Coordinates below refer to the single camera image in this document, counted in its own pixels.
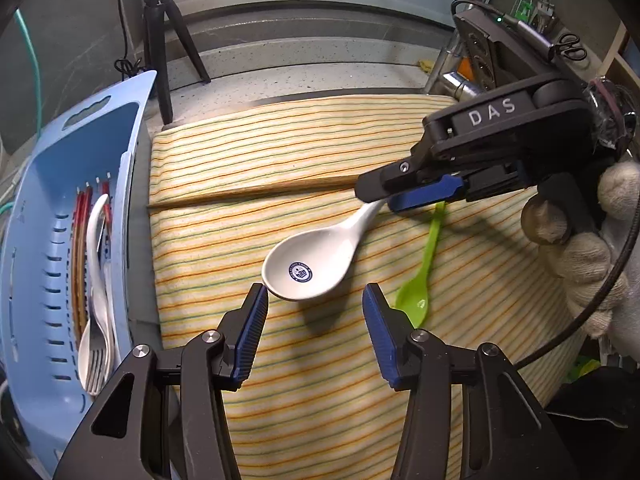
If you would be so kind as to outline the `right hand in knit glove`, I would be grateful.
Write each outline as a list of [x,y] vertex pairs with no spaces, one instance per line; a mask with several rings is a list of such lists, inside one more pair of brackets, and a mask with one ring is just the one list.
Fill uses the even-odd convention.
[[[597,188],[605,212],[598,232],[570,232],[567,209],[536,194],[524,206],[521,227],[538,246],[549,273],[562,281],[567,309],[576,318],[603,285],[622,252],[639,198],[639,164],[618,162]],[[639,359],[639,248],[635,247],[611,292],[584,325],[592,338],[608,337],[623,356]]]

